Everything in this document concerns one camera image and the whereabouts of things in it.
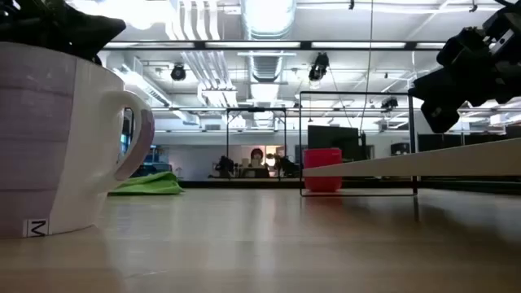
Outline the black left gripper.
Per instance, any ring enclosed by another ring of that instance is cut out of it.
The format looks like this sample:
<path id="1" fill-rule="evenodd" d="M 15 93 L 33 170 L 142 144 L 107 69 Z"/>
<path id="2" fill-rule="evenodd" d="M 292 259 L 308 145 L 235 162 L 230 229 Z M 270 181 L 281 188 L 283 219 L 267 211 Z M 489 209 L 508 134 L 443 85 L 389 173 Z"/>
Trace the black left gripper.
<path id="1" fill-rule="evenodd" d="M 125 29 L 122 19 L 90 14 L 64 0 L 1 0 L 1 42 L 70 52 L 97 65 L 103 64 L 101 49 Z M 75 32 L 71 41 L 67 30 Z"/>

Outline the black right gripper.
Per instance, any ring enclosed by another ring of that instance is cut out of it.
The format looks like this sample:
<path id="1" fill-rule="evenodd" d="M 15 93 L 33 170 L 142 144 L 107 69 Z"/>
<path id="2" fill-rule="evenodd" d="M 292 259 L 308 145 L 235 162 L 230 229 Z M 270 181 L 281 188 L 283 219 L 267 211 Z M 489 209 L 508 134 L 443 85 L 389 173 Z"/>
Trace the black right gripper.
<path id="1" fill-rule="evenodd" d="M 434 133 L 448 131 L 469 102 L 484 103 L 496 85 L 494 60 L 482 30 L 463 28 L 436 56 L 439 69 L 414 80 L 409 94 L 423 101 L 421 111 Z"/>

